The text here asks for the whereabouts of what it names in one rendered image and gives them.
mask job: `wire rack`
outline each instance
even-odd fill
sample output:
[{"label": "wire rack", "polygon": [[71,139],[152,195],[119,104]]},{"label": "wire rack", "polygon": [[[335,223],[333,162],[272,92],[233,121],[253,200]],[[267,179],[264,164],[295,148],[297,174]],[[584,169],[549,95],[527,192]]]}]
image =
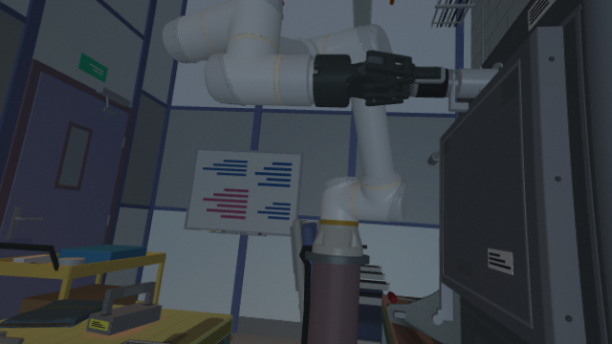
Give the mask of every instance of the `wire rack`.
[{"label": "wire rack", "polygon": [[474,7],[476,5],[471,0],[438,0],[431,27],[454,28],[463,23],[468,11]]}]

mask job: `floor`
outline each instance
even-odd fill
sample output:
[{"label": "floor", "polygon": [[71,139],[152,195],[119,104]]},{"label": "floor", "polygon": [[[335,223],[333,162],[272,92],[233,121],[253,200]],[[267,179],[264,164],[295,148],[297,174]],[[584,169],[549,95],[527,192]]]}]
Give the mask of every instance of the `floor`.
[{"label": "floor", "polygon": [[232,333],[231,344],[301,344],[301,339],[270,337],[266,335]]}]

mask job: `door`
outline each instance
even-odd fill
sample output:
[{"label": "door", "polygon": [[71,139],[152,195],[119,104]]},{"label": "door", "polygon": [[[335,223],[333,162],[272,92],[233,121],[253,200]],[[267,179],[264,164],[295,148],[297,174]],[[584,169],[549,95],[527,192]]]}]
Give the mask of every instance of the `door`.
[{"label": "door", "polygon": [[[5,170],[14,170],[10,193],[0,194],[6,205],[0,242],[53,245],[57,252],[102,245],[117,198],[129,114],[110,106],[110,115],[93,90],[39,63],[33,64],[28,88],[20,114],[23,122],[24,108],[31,106],[23,144],[20,154],[11,152]],[[38,253],[0,250],[0,257]],[[94,277],[81,280],[73,287],[92,284]],[[58,291],[60,282],[0,276],[0,286],[2,319],[17,313],[22,298]]]}]

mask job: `green exit sign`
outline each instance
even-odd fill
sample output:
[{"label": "green exit sign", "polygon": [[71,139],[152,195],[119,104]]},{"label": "green exit sign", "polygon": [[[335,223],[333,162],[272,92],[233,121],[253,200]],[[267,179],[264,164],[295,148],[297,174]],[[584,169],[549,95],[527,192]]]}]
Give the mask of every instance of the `green exit sign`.
[{"label": "green exit sign", "polygon": [[81,53],[78,68],[88,75],[91,75],[102,82],[106,82],[108,68],[102,66],[101,63],[97,62],[88,55]]}]

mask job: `brown box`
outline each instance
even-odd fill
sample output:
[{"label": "brown box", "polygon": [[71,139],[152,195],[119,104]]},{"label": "brown box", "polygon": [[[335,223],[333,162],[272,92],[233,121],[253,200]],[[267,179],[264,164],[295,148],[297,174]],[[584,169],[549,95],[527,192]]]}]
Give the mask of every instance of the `brown box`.
[{"label": "brown box", "polygon": [[[68,295],[69,300],[99,300],[103,301],[106,291],[110,289],[118,288],[118,286],[107,286],[107,285],[90,285],[85,287],[70,289]],[[45,307],[50,303],[57,301],[59,297],[59,291],[50,292],[47,294],[27,297],[21,300],[21,307],[19,308],[19,314],[23,312],[29,312],[37,310],[41,307]],[[126,296],[120,299],[116,299],[115,305],[132,305],[136,303],[138,295]]]}]

